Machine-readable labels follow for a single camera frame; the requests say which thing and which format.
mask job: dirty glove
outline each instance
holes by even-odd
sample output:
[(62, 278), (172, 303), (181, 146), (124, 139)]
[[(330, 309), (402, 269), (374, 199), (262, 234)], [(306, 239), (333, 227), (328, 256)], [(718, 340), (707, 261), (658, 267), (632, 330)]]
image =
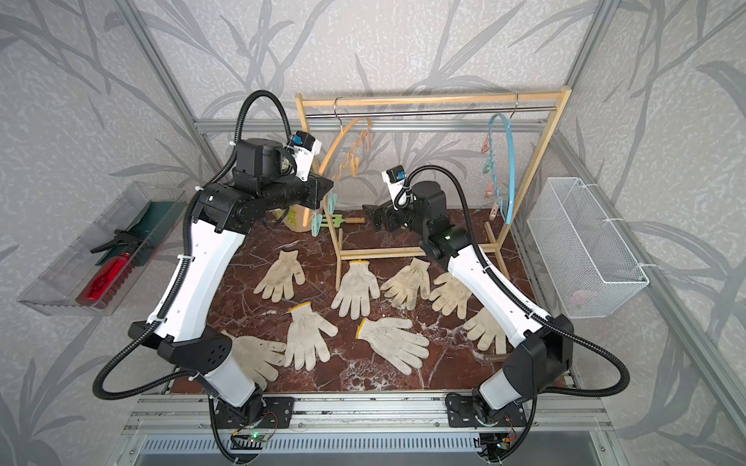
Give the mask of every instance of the dirty glove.
[(306, 283), (306, 276), (303, 275), (301, 263), (298, 262), (298, 252), (280, 251), (280, 259), (277, 259), (269, 268), (267, 275), (254, 289), (254, 294), (256, 295), (264, 290), (262, 299), (272, 296), (272, 302), (279, 303), (284, 290), (285, 299), (291, 299), (295, 294), (292, 290), (293, 277), (295, 277), (295, 282), (298, 285)]
[(311, 310), (311, 303), (299, 304), (290, 311), (292, 323), (287, 330), (287, 349), (285, 350), (285, 367), (295, 358), (295, 369), (300, 371), (303, 361), (306, 371), (316, 366), (316, 354), (322, 362), (331, 355), (319, 330), (329, 336), (335, 336), (338, 329), (325, 318)]
[(492, 340), (495, 340), (495, 354), (505, 354), (507, 351), (505, 331), (486, 307), (483, 307), (474, 317), (467, 320), (464, 323), (464, 328), (468, 330), (466, 338), (472, 341), (479, 339), (479, 343), (477, 343), (479, 351), (487, 351), (492, 344)]
[(378, 281), (368, 270), (368, 261), (350, 261), (350, 270), (342, 277), (342, 285), (331, 303), (331, 308), (336, 309), (339, 303), (342, 303), (342, 307), (339, 308), (339, 317), (345, 317), (348, 312), (352, 320), (359, 318), (361, 312), (363, 317), (366, 317), (371, 313), (368, 290), (370, 290), (371, 297), (380, 297)]
[(435, 285), (445, 283), (445, 285), (430, 292), (430, 300), (435, 301), (433, 311), (440, 311), (443, 315), (451, 315), (454, 309), (458, 307), (459, 310), (456, 315), (459, 316), (459, 319), (466, 319), (466, 303), (471, 297), (471, 290), (448, 272), (433, 280), (433, 283)]
[(373, 351), (403, 374), (410, 375), (412, 368), (422, 367), (420, 358), (426, 359), (430, 355), (425, 349), (430, 342), (422, 335), (402, 330), (409, 328), (412, 328), (410, 319), (385, 317), (370, 321), (364, 318), (357, 328), (355, 338), (370, 343)]
[(388, 290), (386, 297), (394, 297), (392, 305), (398, 309), (404, 308), (404, 301), (407, 302), (407, 309), (413, 310), (417, 305), (417, 290), (420, 290), (422, 299), (430, 297), (430, 276), (427, 275), (429, 262), (420, 259), (412, 259), (412, 263), (402, 268), (396, 275), (389, 278), (380, 286), (383, 290)]
[(227, 331), (221, 332), (231, 337), (233, 342), (233, 357), (236, 358), (238, 366), (246, 376), (255, 381), (262, 390), (267, 389), (267, 381), (274, 382), (278, 379), (278, 370), (273, 365), (282, 365), (285, 360), (281, 354), (285, 351), (285, 344), (279, 341), (267, 341), (255, 336), (232, 336)]

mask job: metal hook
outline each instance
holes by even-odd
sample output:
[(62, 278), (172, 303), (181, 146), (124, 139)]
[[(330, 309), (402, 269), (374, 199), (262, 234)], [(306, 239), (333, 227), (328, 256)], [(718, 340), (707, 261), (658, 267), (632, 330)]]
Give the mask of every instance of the metal hook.
[(515, 107), (513, 108), (513, 113), (510, 114), (509, 120), (513, 119), (513, 115), (515, 115), (515, 111), (518, 109), (518, 91), (515, 91)]
[(339, 120), (339, 132), (341, 133), (345, 129), (342, 126), (342, 119), (339, 117), (339, 115), (336, 114), (336, 101), (338, 101), (338, 100), (339, 100), (339, 97), (337, 97), (337, 98), (334, 99), (334, 116), (336, 117), (336, 119)]

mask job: clear plastic tray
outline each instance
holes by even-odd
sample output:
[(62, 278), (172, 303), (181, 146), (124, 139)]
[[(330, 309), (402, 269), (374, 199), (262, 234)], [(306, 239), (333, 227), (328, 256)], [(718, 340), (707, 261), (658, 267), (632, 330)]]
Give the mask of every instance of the clear plastic tray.
[[(24, 290), (18, 301), (46, 315), (112, 315), (178, 224), (186, 205), (183, 189), (132, 183)], [(142, 238), (137, 249), (129, 253), (129, 257), (122, 254), (112, 256), (114, 253), (110, 251), (90, 252), (112, 240), (115, 230), (127, 230), (135, 225), (149, 206), (157, 206), (157, 214), (151, 214), (149, 233)], [(100, 297), (95, 300), (85, 298), (84, 291), (89, 289), (92, 279), (112, 259), (118, 259), (119, 272), (112, 274), (113, 280), (107, 286), (101, 287)]]

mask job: hanging clip rack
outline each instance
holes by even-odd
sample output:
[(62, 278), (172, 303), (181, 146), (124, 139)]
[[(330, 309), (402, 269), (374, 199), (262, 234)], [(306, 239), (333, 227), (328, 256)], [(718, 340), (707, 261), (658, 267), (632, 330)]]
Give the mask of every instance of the hanging clip rack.
[[(350, 130), (361, 118), (375, 118), (375, 117), (391, 117), (391, 116), (436, 116), (436, 115), (468, 115), (468, 114), (480, 114), (480, 113), (507, 113), (513, 112), (511, 117), (518, 112), (549, 112), (546, 126), (539, 137), (539, 142), (536, 144), (536, 150), (531, 157), (526, 168), (525, 175), (515, 194), (515, 203), (513, 206), (513, 215), (511, 221), (515, 218), (518, 212), (518, 208), (528, 191), (528, 187), (533, 180), (536, 170), (539, 168), (539, 164), (544, 157), (544, 153), (549, 146), (549, 140), (557, 128), (557, 123), (560, 120), (560, 116), (567, 105), (567, 101), (570, 98), (571, 90), (569, 87), (563, 87), (561, 90), (556, 92), (523, 92), (523, 93), (508, 93), (508, 94), (485, 94), (485, 95), (422, 95), (422, 96), (398, 96), (398, 97), (366, 97), (366, 98), (333, 98), (333, 99), (306, 99), (303, 98), (302, 94), (295, 95), (295, 105), (298, 108), (298, 117), (301, 120), (301, 126), (303, 131), (309, 133), (310, 128), (308, 120), (310, 119), (338, 119), (342, 124), (342, 118), (353, 119), (346, 127), (342, 128), (340, 135), (335, 139), (335, 142), (327, 152), (326, 157), (321, 164), (316, 162), (312, 170), (315, 173), (323, 174), (329, 160), (333, 156), (339, 141), (342, 137)], [(417, 104), (479, 104), (488, 102), (509, 102), (515, 104), (511, 107), (499, 107), (499, 108), (470, 108), (470, 109), (450, 109), (450, 110), (406, 110), (406, 111), (389, 111), (389, 112), (356, 112), (356, 113), (339, 113), (338, 107), (365, 107), (365, 106), (376, 106), (376, 105), (417, 105)], [(519, 101), (553, 101), (550, 105), (536, 105), (531, 107), (519, 107)], [(331, 107), (333, 113), (314, 113), (307, 114), (306, 108), (308, 107)], [(375, 129), (376, 121), (373, 121), (373, 130)], [(385, 259), (390, 257), (412, 257), (412, 256), (424, 256), (424, 251), (421, 248), (380, 248), (380, 249), (359, 249), (359, 250), (343, 250), (342, 249), (342, 229), (339, 232), (335, 231), (333, 221), (331, 221), (330, 213), (324, 205), (327, 216), (327, 225), (331, 234), (332, 244), (334, 246), (334, 252), (336, 253), (336, 289), (339, 290), (340, 281), (342, 278), (342, 260), (354, 260), (354, 259)], [(310, 217), (310, 211), (304, 213), (303, 225), (308, 225), (308, 218)], [(510, 224), (503, 225), (500, 230), (500, 234), (495, 238), (495, 234), (492, 232), (492, 228), (489, 226), (489, 222), (485, 225), (487, 230), (487, 237), (489, 238), (489, 244), (481, 245), (485, 252), (495, 253), (495, 257), (498, 261), (498, 267), (503, 274), (507, 273), (505, 262), (500, 254), (500, 248), (510, 231)]]

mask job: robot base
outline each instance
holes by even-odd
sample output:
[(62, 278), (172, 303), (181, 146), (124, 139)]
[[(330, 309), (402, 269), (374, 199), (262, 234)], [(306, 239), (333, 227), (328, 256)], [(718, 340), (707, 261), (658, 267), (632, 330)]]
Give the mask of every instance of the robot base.
[(448, 425), (450, 427), (525, 427), (526, 414), (523, 406), (508, 403), (499, 411), (489, 413), (489, 418), (480, 421), (474, 406), (474, 397), (468, 397), (457, 393), (451, 393), (445, 397), (445, 405), (448, 408)]
[[(266, 406), (260, 406), (258, 410), (258, 418), (261, 418), (261, 422), (254, 426), (255, 429), (287, 429), (290, 426), (290, 418), (292, 417), (292, 405), (294, 400), (292, 397), (266, 397), (260, 398)], [(269, 410), (274, 413), (275, 416), (265, 412)], [(247, 421), (243, 416), (236, 413), (236, 408), (223, 403), (222, 400), (218, 400), (215, 413), (215, 424), (218, 429), (238, 429), (242, 425), (251, 424), (256, 420)]]

